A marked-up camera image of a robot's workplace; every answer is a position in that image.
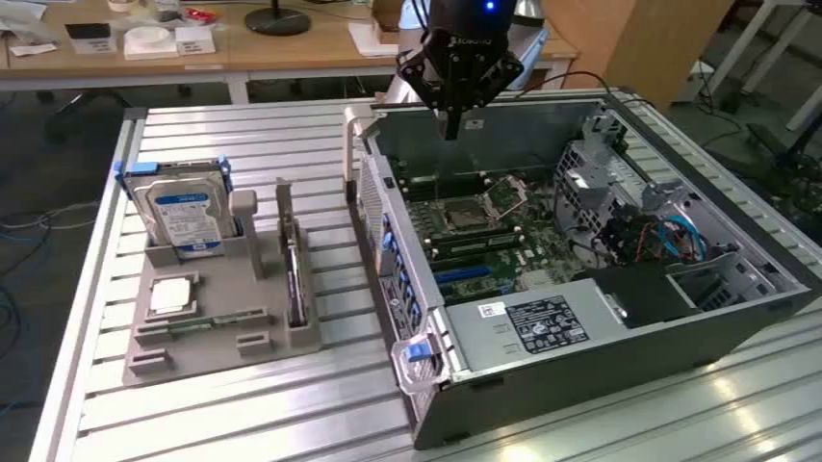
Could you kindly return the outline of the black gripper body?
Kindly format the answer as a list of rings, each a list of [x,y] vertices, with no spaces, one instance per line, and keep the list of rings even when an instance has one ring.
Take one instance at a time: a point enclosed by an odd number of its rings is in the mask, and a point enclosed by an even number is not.
[[[442,80],[483,76],[515,56],[508,49],[514,1],[431,1],[428,61]]]

